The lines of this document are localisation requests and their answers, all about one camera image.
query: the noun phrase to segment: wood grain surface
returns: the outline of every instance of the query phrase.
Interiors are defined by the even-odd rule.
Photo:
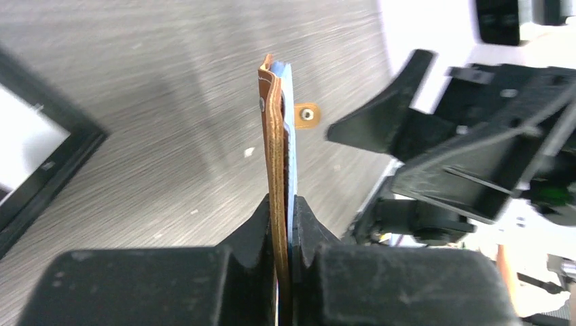
[[[387,158],[324,140],[389,81],[375,1],[4,0],[0,43],[112,135],[0,263],[13,325],[58,253],[213,245],[266,193],[256,68],[292,63],[299,195],[341,234]]]

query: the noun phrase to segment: black frame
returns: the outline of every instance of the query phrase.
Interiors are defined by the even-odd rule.
[[[107,138],[76,105],[0,48],[0,84],[70,132],[68,138],[0,205],[0,259]],[[42,169],[46,163],[49,168]]]

